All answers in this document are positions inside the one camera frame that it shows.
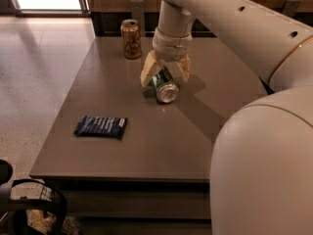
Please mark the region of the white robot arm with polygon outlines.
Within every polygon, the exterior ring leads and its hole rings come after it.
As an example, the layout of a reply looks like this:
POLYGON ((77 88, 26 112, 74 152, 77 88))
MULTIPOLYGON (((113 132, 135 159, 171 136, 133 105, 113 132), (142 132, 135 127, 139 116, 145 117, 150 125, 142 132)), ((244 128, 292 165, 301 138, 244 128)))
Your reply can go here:
POLYGON ((216 90, 248 97, 214 142, 212 235, 313 235, 311 27, 250 0, 161 0, 143 85, 164 65, 189 78, 194 21, 246 66, 216 90))

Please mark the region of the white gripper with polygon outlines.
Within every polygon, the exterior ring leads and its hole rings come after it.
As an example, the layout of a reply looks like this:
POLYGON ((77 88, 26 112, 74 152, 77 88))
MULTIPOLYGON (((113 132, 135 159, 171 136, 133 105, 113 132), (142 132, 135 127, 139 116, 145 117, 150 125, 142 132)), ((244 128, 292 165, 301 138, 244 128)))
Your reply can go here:
POLYGON ((153 38, 154 50, 150 51, 146 57, 140 75, 141 85, 146 87, 153 76, 160 72, 162 63, 159 59, 171 62, 171 70, 187 82, 190 77, 190 58, 188 53, 191 42, 191 34, 183 37, 171 37, 156 28, 153 38))

